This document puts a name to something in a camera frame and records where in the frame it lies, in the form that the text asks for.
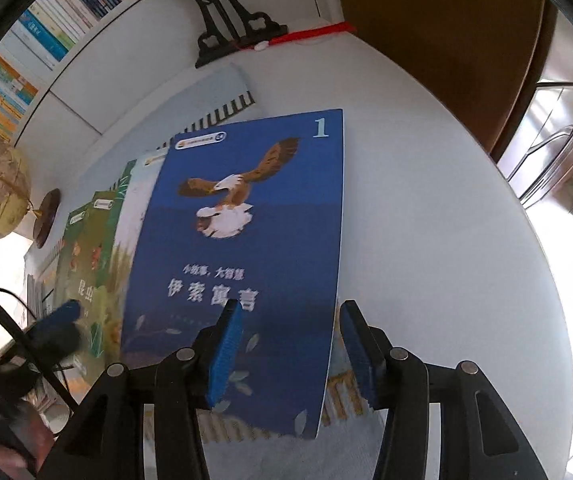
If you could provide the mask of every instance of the stack of books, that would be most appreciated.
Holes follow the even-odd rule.
[[[0,42],[0,142],[67,52],[123,0],[35,0]]]

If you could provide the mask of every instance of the person's hand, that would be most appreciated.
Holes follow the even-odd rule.
[[[28,412],[28,434],[31,439],[31,448],[36,452],[36,467],[38,471],[42,467],[46,456],[53,447],[55,439],[51,430],[49,430],[38,412],[33,408]],[[12,449],[8,449],[0,444],[0,469],[4,471],[13,480],[24,480],[27,478],[26,461],[22,456]]]

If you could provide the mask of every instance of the eagle wing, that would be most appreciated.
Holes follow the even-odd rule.
[[[204,180],[203,178],[187,178],[178,188],[180,196],[209,196],[226,191],[225,189],[214,189],[217,182]]]
[[[261,182],[274,176],[297,153],[299,143],[300,139],[298,137],[280,140],[266,152],[257,168],[247,173],[242,173],[242,178],[246,182]]]

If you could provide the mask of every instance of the eagle illustration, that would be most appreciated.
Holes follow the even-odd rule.
[[[204,197],[226,193],[214,207],[198,210],[198,231],[212,238],[230,238],[239,234],[253,218],[249,213],[252,205],[246,203],[251,184],[278,174],[297,153],[299,142],[298,137],[280,140],[271,146],[255,170],[247,173],[231,174],[219,182],[203,178],[189,178],[182,182],[178,189],[180,196]]]

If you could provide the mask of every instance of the white table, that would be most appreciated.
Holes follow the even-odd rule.
[[[562,478],[573,370],[561,304],[522,207],[473,137],[349,34],[240,52],[201,73],[230,62],[266,116],[344,110],[340,300],[356,300],[370,324],[425,362],[478,363],[549,479]],[[199,73],[178,75],[178,91]],[[427,478],[438,461],[431,453]]]

